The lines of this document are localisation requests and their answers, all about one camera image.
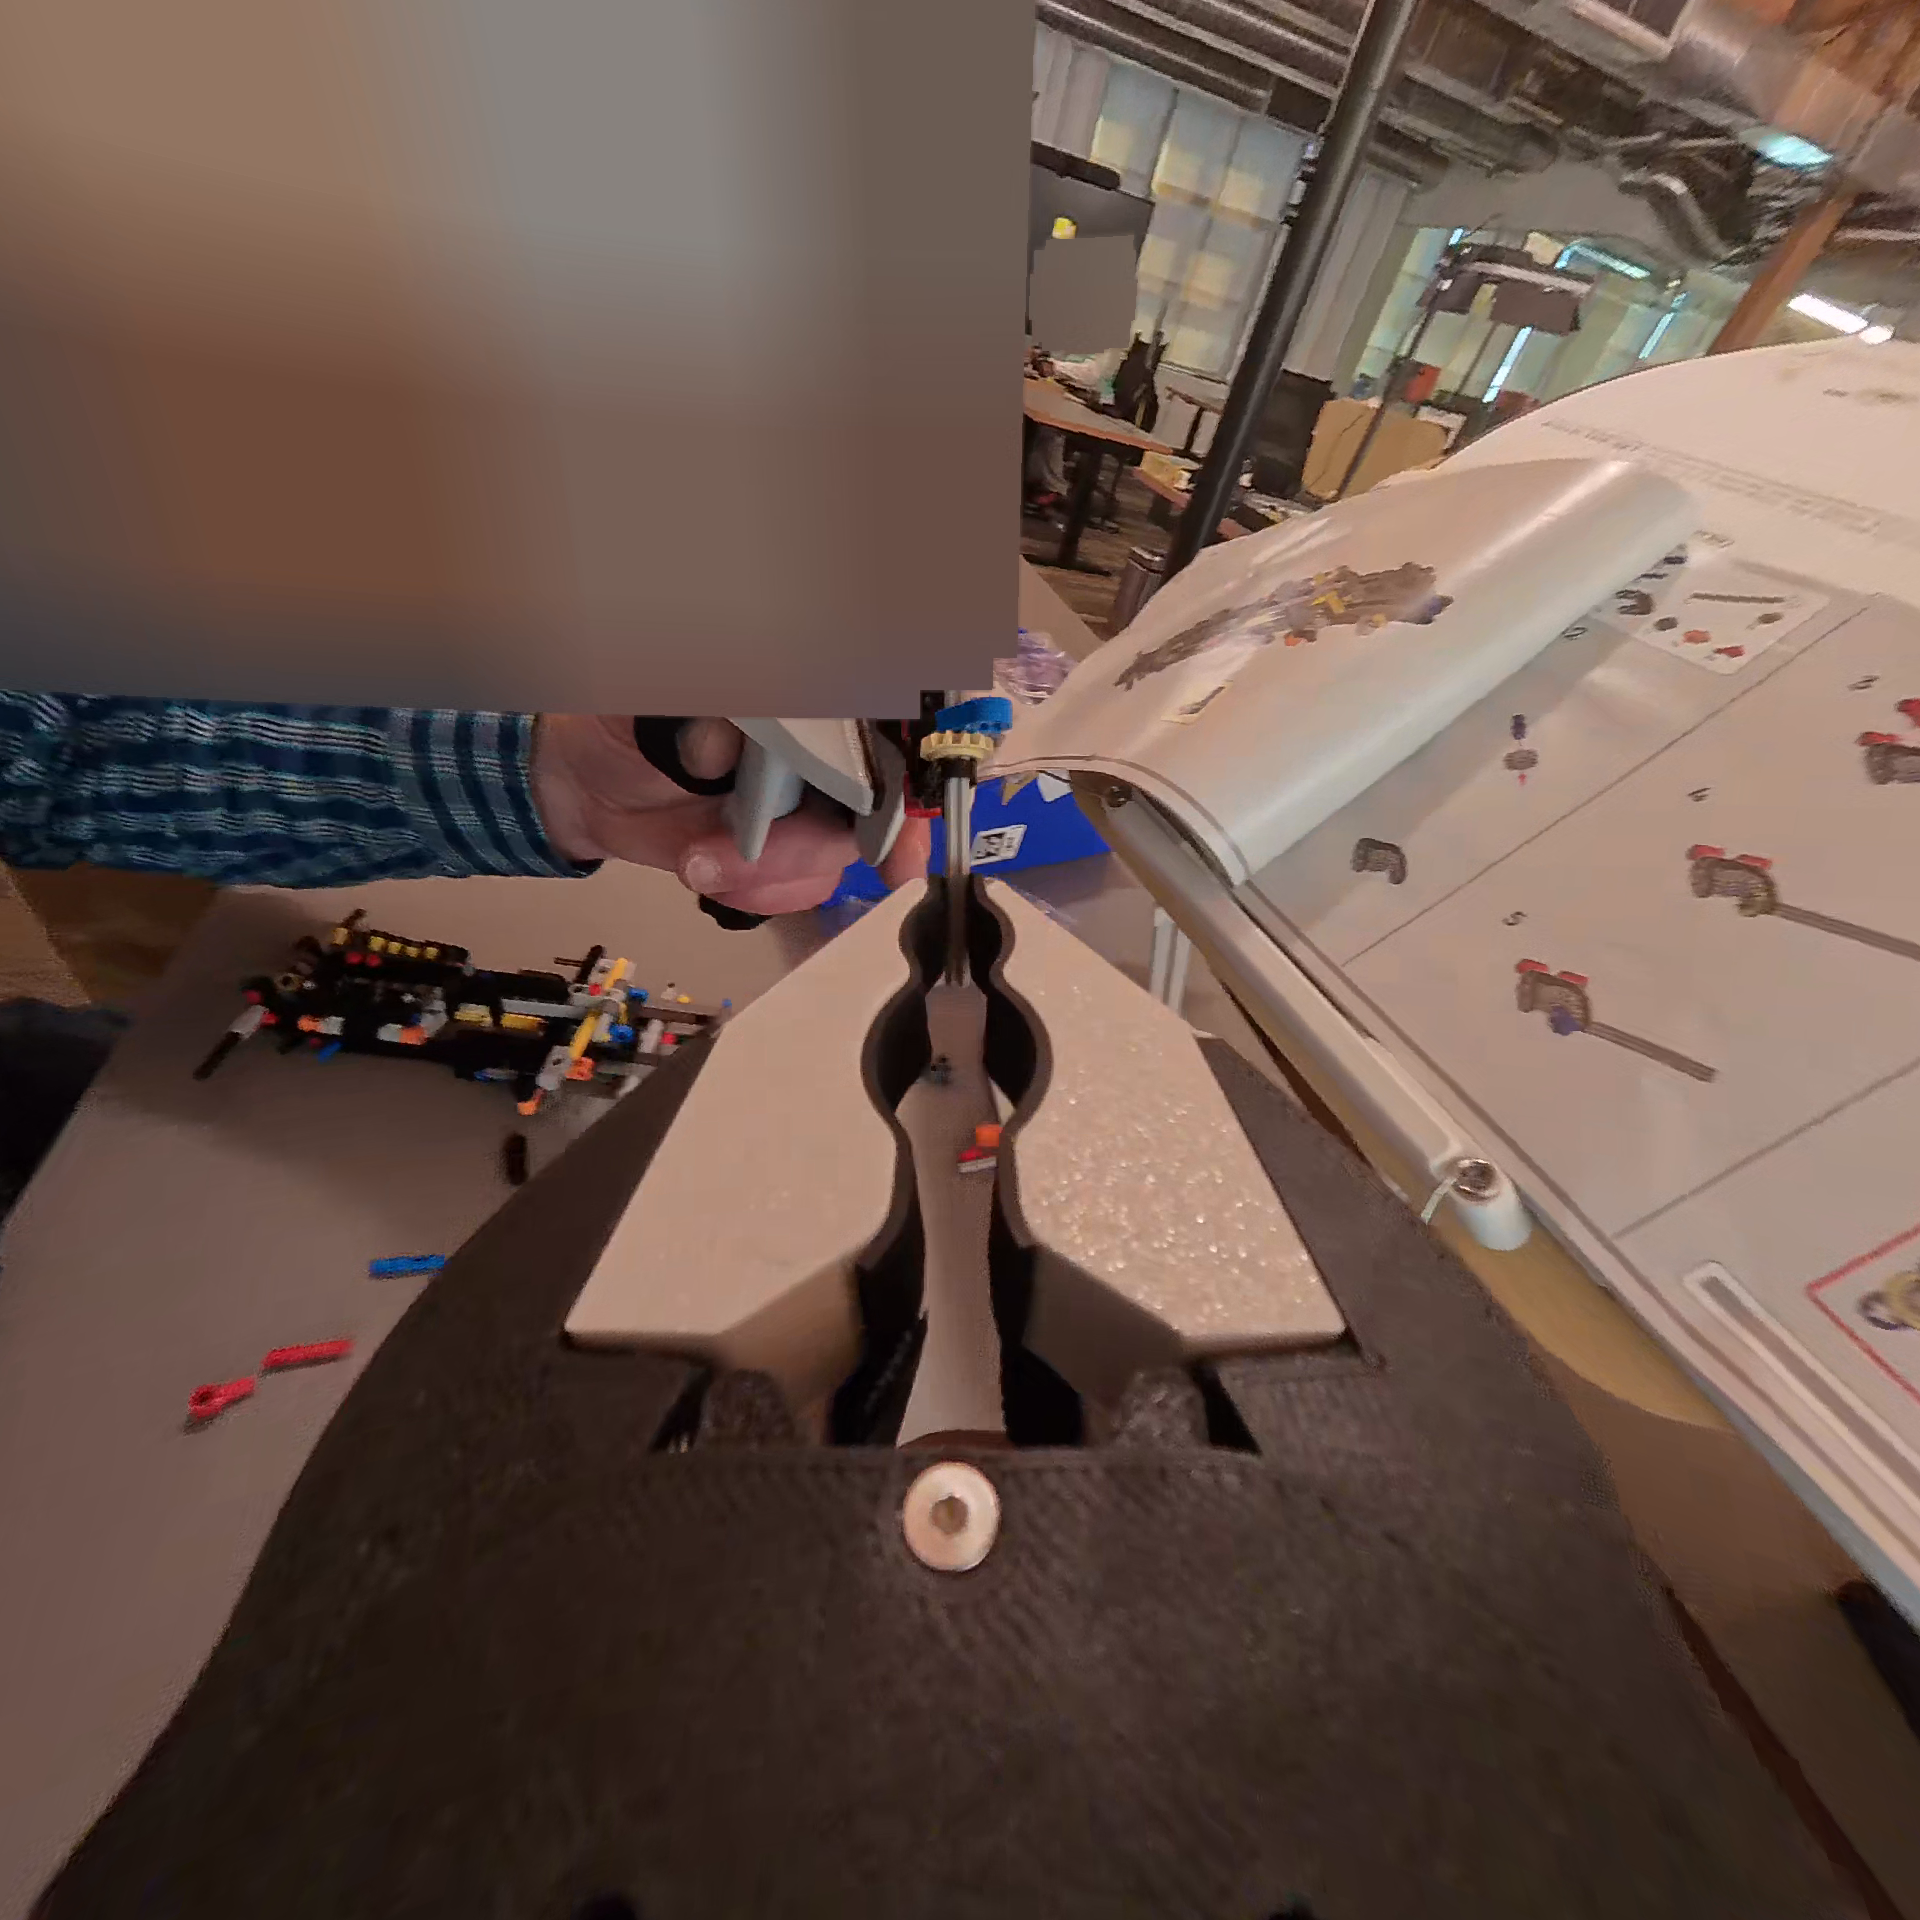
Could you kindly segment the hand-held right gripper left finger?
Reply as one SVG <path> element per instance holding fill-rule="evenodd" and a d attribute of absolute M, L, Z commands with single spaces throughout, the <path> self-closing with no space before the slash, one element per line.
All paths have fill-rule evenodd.
<path fill-rule="evenodd" d="M 892 1445 L 927 1342 L 899 1107 L 930 1059 L 930 884 L 831 936 L 708 1044 L 567 1311 L 575 1345 L 776 1377 Z"/>

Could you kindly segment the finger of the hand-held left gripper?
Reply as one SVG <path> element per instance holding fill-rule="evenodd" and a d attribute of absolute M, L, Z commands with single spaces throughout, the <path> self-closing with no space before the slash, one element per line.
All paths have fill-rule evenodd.
<path fill-rule="evenodd" d="M 792 768 L 853 820 L 857 860 L 880 865 L 906 824 L 906 751 L 879 721 L 799 718 Z"/>

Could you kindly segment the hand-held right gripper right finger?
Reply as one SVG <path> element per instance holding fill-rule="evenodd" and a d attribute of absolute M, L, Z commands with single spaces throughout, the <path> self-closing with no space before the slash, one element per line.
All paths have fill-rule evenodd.
<path fill-rule="evenodd" d="M 1144 1376 L 1347 1339 L 1186 1020 L 986 880 L 976 984 L 1001 1124 L 989 1294 L 1010 1445 L 1084 1445 Z"/>

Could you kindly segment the small lego subassembly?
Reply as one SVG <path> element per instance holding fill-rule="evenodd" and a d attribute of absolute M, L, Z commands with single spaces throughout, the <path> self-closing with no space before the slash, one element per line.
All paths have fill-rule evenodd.
<path fill-rule="evenodd" d="M 981 771 L 1016 721 L 1016 703 L 999 692 L 923 692 L 906 729 L 907 808 L 940 827 L 933 871 L 944 902 L 944 980 L 970 977 L 972 800 Z"/>

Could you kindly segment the person's left forearm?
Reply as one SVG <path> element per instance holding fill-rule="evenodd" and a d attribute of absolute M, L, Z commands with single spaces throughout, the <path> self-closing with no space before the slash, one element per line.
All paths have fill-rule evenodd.
<path fill-rule="evenodd" d="M 3 857 L 217 884 L 586 878 L 545 835 L 529 712 L 5 689 Z"/>

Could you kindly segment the lego chassis assembly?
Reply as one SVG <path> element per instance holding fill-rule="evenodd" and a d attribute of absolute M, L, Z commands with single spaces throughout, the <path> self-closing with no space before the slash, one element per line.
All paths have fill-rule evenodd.
<path fill-rule="evenodd" d="M 373 927 L 355 909 L 243 983 L 236 1017 L 192 1076 L 205 1084 L 267 1039 L 283 1059 L 436 1064 L 506 1089 L 517 1115 L 536 1118 L 580 1097 L 624 1097 L 731 1014 L 729 999 L 645 987 L 636 961 L 607 945 L 551 969 L 479 966 L 465 945 Z"/>

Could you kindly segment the lego instruction booklet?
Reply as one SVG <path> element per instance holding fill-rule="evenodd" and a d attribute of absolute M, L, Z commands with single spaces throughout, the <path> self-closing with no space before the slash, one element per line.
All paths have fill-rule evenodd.
<path fill-rule="evenodd" d="M 1909 1620 L 1915 569 L 1915 342 L 1697 359 L 1231 542 L 994 760 L 1160 805 Z"/>

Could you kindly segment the person's left hand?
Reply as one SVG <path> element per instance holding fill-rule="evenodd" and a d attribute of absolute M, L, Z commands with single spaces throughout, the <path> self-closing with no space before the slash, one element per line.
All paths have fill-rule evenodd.
<path fill-rule="evenodd" d="M 545 712 L 530 751 L 536 814 L 555 857 L 629 862 L 757 920 L 824 904 L 855 862 L 853 824 L 807 800 L 769 830 L 757 860 L 739 853 L 720 796 L 698 796 L 637 747 L 624 712 Z"/>

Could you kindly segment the blue plastic bin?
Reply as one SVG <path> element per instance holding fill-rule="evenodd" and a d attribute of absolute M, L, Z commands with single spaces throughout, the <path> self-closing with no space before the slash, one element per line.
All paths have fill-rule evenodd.
<path fill-rule="evenodd" d="M 904 816 L 928 822 L 927 876 L 941 878 L 947 873 L 944 805 L 907 803 Z M 973 873 L 989 878 L 1010 878 L 1108 853 L 1106 838 L 1092 827 L 1071 781 L 1056 775 L 1033 775 L 1010 783 L 984 776 L 972 796 L 970 822 L 967 863 Z M 855 862 L 847 865 L 824 907 L 874 904 L 888 892 L 876 865 Z"/>

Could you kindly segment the white book stand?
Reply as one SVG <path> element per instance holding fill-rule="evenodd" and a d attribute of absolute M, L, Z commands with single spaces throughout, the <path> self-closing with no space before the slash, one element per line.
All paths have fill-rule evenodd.
<path fill-rule="evenodd" d="M 1417 1215 L 1453 1157 L 1479 1153 L 1498 1163 L 1426 1084 L 1282 949 L 1241 888 L 1217 873 L 1160 805 L 1104 775 L 1076 775 L 1072 788 L 1155 904 L 1235 999 L 1243 1022 Z M 1530 1241 L 1533 1219 L 1512 1175 L 1499 1171 L 1505 1188 L 1495 1205 L 1442 1205 L 1435 1219 L 1449 1213 L 1479 1247 L 1512 1254 Z"/>

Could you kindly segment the black metal pole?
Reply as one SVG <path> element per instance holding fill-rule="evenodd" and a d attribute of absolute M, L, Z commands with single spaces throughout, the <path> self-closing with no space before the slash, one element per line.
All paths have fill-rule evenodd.
<path fill-rule="evenodd" d="M 1170 534 L 1164 563 L 1165 583 L 1217 540 L 1218 524 L 1240 491 L 1241 463 L 1263 423 L 1267 397 L 1285 369 L 1287 350 L 1328 256 L 1345 201 L 1365 164 L 1385 95 L 1402 71 L 1415 12 L 1415 1 L 1372 1 L 1361 20 L 1348 65 L 1317 136 L 1314 158 L 1304 172 L 1299 205 L 1291 209 L 1285 241 L 1248 326 L 1211 445 Z"/>

